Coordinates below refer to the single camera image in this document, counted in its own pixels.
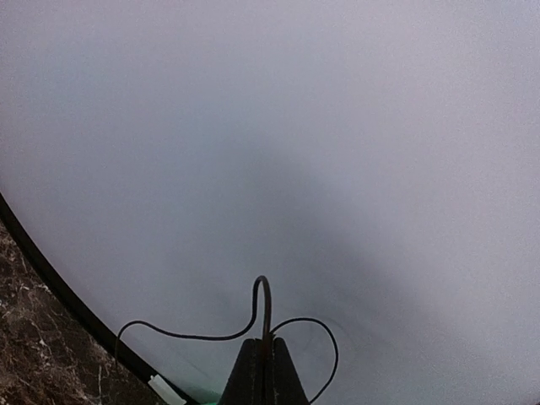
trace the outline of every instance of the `white tape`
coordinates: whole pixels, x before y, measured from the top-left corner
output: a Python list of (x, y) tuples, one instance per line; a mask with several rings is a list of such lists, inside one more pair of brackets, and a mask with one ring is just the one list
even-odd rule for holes
[(184, 405), (186, 401), (178, 396), (161, 375), (154, 375), (150, 378), (148, 385), (167, 403), (167, 405)]

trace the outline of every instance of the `black cable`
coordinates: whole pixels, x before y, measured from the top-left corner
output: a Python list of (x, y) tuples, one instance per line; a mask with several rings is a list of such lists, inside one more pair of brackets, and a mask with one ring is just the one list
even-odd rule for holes
[(259, 285), (262, 284), (262, 288), (264, 290), (264, 320), (262, 323), (262, 341), (263, 341), (263, 350), (264, 354), (270, 353), (270, 348), (268, 347), (269, 344), (272, 343), (272, 335), (270, 332), (270, 326), (272, 324), (272, 296), (270, 295), (270, 284), (268, 283), (268, 280), (264, 276), (259, 276), (256, 278), (255, 283), (253, 284), (253, 293), (252, 293), (252, 303), (251, 303), (251, 319), (247, 326), (242, 329), (241, 331), (237, 333), (233, 333), (232, 335), (226, 335), (226, 336), (201, 336), (201, 335), (185, 335), (181, 333), (175, 333), (175, 332), (169, 332), (165, 329), (161, 329), (160, 327), (157, 327), (150, 322), (146, 321), (130, 321), (123, 327), (121, 327), (120, 331), (118, 332), (118, 335), (116, 336), (116, 342), (115, 342), (115, 367), (116, 371), (118, 371), (118, 349), (120, 346), (122, 334), (129, 328), (134, 325), (143, 325), (144, 327), (149, 327), (150, 329), (155, 330), (156, 332), (159, 332), (163, 335), (169, 336), (171, 338), (178, 338), (178, 339), (188, 339), (188, 340), (203, 340), (206, 342), (225, 342), (228, 340), (234, 340), (237, 338), (240, 338), (244, 336), (246, 333), (250, 331), (250, 329), (255, 324), (255, 320), (257, 319), (257, 298), (258, 298), (258, 292), (259, 292)]
[(323, 321), (319, 321), (318, 319), (316, 318), (308, 318), (308, 317), (300, 317), (300, 318), (291, 318), (287, 321), (283, 321), (281, 322), (279, 325), (277, 325), (274, 329), (272, 329), (272, 331), (270, 331), (270, 333), (273, 335), (278, 329), (281, 329), (282, 327), (288, 325), (289, 323), (294, 323), (294, 322), (313, 322), (313, 323), (316, 323), (317, 325), (320, 325), (321, 327), (324, 328), (325, 331), (327, 331), (328, 333), (328, 336), (330, 337), (330, 339), (332, 340), (332, 345), (334, 347), (334, 367), (332, 369), (332, 373), (330, 374), (330, 378), (328, 378), (328, 381), (327, 383), (322, 386), (321, 390), (310, 400), (310, 403), (313, 403), (315, 402), (321, 395), (322, 393), (328, 388), (328, 386), (332, 383), (334, 377), (336, 376), (336, 372), (338, 371), (338, 363), (339, 363), (339, 347), (338, 347), (338, 342), (336, 341), (336, 338), (334, 337), (334, 334), (332, 333), (332, 331), (330, 330), (330, 328), (323, 322)]

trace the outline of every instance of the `brown marble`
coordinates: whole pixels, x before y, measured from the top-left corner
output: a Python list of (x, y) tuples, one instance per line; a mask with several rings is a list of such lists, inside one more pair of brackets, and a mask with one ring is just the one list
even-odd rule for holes
[(0, 405), (159, 404), (69, 315), (0, 222)]

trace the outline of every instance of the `black frame edge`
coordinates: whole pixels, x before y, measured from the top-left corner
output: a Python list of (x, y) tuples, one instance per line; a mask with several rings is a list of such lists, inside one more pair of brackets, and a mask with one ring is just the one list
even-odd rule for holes
[[(47, 261), (37, 245), (26, 233), (22, 224), (17, 220), (17, 217), (9, 207), (1, 192), (0, 221), (3, 222), (8, 233), (17, 244), (17, 247), (30, 262), (43, 283), (45, 283), (77, 322), (83, 326), (86, 332), (88, 332), (90, 336), (92, 336), (110, 355), (114, 356), (116, 334), (111, 331), (88, 306), (86, 306), (86, 304), (60, 277), (54, 267)], [(154, 368), (141, 359), (125, 344), (120, 345), (118, 350), (118, 361), (146, 385), (153, 375), (158, 374)], [(187, 395), (183, 390), (172, 384), (170, 381), (166, 381), (182, 399), (187, 401), (188, 404), (198, 404), (197, 401)]]

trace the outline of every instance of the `curved wire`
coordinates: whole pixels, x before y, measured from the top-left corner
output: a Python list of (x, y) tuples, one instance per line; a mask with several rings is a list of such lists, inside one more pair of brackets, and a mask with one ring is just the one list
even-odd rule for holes
[(264, 354), (270, 353), (269, 352), (270, 345), (272, 344), (272, 335), (270, 331), (270, 327), (272, 324), (272, 296), (270, 294), (270, 284), (267, 278), (265, 276), (259, 276), (256, 278), (255, 283), (253, 284), (253, 293), (252, 293), (252, 302), (251, 302), (251, 319), (246, 325), (246, 327), (242, 329), (241, 331), (237, 333), (233, 333), (232, 335), (225, 335), (225, 336), (186, 335), (182, 333), (166, 331), (165, 329), (157, 327), (150, 322), (141, 321), (141, 320), (130, 321), (127, 324), (125, 324), (123, 327), (121, 327), (120, 331), (118, 332), (118, 335), (116, 336), (116, 341), (115, 341), (116, 370), (118, 370), (118, 350), (120, 348), (122, 334), (129, 327), (132, 327), (134, 325), (142, 325), (144, 327), (149, 327), (150, 329), (153, 329), (156, 332), (161, 333), (165, 336), (169, 336), (171, 338), (187, 339), (187, 340), (203, 340), (206, 342), (225, 342), (228, 340), (234, 340), (234, 339), (244, 336), (246, 333), (250, 331), (250, 329), (255, 324), (255, 320), (257, 319), (257, 299), (258, 299), (258, 292), (259, 292), (260, 284), (262, 284), (262, 288), (264, 292), (264, 320), (262, 323), (262, 342), (263, 342), (262, 348), (263, 348)]
[(294, 323), (294, 322), (312, 322), (312, 323), (316, 323), (317, 325), (320, 325), (321, 327), (324, 328), (325, 331), (327, 331), (328, 336), (332, 340), (332, 345), (334, 347), (334, 356), (335, 357), (334, 357), (334, 366), (333, 366), (333, 369), (332, 369), (332, 373), (330, 374), (330, 377), (328, 378), (327, 383), (324, 386), (322, 386), (321, 390), (310, 400), (310, 403), (313, 403), (328, 388), (328, 386), (332, 383), (334, 377), (336, 376), (336, 372), (338, 371), (338, 363), (339, 363), (338, 341), (336, 341), (336, 338), (334, 337), (334, 334), (332, 333), (330, 328), (323, 321), (319, 321), (316, 318), (309, 318), (309, 317), (291, 318), (291, 319), (289, 319), (287, 321), (283, 321), (279, 325), (277, 325), (274, 329), (272, 329), (272, 331), (270, 331), (270, 333), (273, 335), (278, 329), (281, 329), (282, 327), (288, 325), (289, 323)]

